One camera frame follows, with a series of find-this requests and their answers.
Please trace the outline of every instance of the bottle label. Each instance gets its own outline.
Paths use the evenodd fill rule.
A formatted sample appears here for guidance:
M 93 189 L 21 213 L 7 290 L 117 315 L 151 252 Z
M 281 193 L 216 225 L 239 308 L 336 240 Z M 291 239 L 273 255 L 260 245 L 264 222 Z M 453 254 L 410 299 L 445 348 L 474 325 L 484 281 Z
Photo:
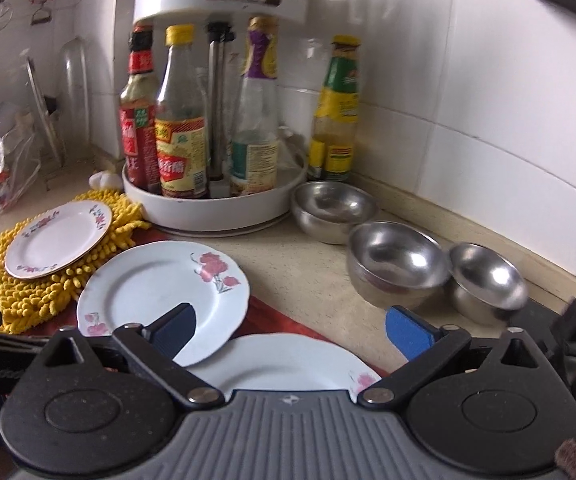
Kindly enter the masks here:
M 330 145 L 325 154 L 324 180 L 345 180 L 353 165 L 352 146 Z
M 359 94 L 322 88 L 315 117 L 329 117 L 339 123 L 356 123 L 359 118 Z
M 257 79 L 277 78 L 277 36 L 261 30 L 249 30 L 245 37 L 244 76 Z
M 203 117 L 155 121 L 161 191 L 175 198 L 200 198 L 207 192 Z
M 122 108 L 121 138 L 128 180 L 150 192 L 159 190 L 159 166 L 155 140 L 155 107 Z
M 340 123 L 356 123 L 359 115 L 356 50 L 337 48 L 319 94 L 315 117 L 330 117 Z
M 310 152 L 308 154 L 308 176 L 310 178 L 321 178 L 324 170 L 325 143 L 312 139 L 310 142 Z
M 142 72 L 152 72 L 154 70 L 152 64 L 152 51 L 141 50 L 139 52 L 130 52 L 130 60 L 128 62 L 128 72 L 131 74 L 140 74 Z
M 279 145 L 232 143 L 230 187 L 233 195 L 274 189 L 277 184 Z

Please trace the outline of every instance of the glass bottle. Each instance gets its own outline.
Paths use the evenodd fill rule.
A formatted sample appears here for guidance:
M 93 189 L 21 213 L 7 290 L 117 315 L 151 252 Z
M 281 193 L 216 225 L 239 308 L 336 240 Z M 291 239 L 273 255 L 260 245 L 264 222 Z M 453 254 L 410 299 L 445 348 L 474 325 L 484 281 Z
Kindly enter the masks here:
M 155 105 L 159 80 L 152 65 L 152 29 L 137 27 L 130 36 L 130 76 L 119 97 L 121 138 L 128 180 L 160 193 Z
M 194 25 L 165 31 L 168 61 L 157 97 L 155 131 L 161 191 L 175 198 L 207 198 L 205 98 L 193 65 Z
M 247 59 L 230 147 L 230 193 L 259 193 L 277 181 L 277 19 L 256 16 L 247 29 Z
M 333 57 L 313 120 L 309 180 L 346 180 L 353 164 L 359 107 L 359 39 L 335 36 L 333 44 Z

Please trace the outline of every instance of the red label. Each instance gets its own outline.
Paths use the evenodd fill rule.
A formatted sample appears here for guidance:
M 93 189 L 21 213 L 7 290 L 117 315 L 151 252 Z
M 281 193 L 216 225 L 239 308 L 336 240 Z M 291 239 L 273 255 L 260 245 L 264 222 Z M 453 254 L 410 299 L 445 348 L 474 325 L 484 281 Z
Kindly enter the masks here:
M 158 192 L 155 107 L 122 108 L 120 121 L 128 180 L 141 189 Z
M 161 175 L 161 180 L 164 182 L 182 179 L 185 175 L 185 169 L 187 166 L 187 158 L 168 155 L 167 153 L 159 153 L 159 173 Z
M 139 74 L 142 72 L 152 72 L 154 65 L 152 64 L 152 51 L 141 50 L 139 52 L 130 52 L 130 60 L 128 62 L 128 71 L 131 74 Z

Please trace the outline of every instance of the yellow dish cloth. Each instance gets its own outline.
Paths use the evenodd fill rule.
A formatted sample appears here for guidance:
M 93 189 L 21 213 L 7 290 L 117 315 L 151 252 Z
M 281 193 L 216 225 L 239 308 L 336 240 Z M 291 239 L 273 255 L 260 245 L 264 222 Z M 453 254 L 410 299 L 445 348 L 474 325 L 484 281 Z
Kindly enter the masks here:
M 51 276 L 18 280 L 5 271 L 5 251 L 18 232 L 33 219 L 19 222 L 0 234 L 0 332 L 19 334 L 56 316 L 71 300 L 78 300 L 85 283 L 95 270 L 114 254 L 135 246 L 132 232 L 148 229 L 141 204 L 135 204 L 119 191 L 90 190 L 74 200 L 98 200 L 112 209 L 112 224 L 103 239 L 81 259 Z

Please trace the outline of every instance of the stainless steel bowl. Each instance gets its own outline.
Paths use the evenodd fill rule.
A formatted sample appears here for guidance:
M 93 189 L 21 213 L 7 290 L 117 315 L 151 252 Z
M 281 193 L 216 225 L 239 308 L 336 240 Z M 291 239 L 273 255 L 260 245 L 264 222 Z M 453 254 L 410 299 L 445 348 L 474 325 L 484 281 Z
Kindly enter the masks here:
M 450 277 L 446 255 L 430 236 L 397 222 L 368 222 L 350 233 L 350 281 L 381 308 L 419 306 Z
M 475 323 L 504 326 L 528 300 L 519 271 L 495 251 L 460 243 L 449 253 L 452 278 L 446 294 L 455 309 Z
M 379 212 L 376 200 L 343 182 L 306 182 L 295 188 L 292 215 L 303 232 L 325 244 L 348 242 L 350 231 Z

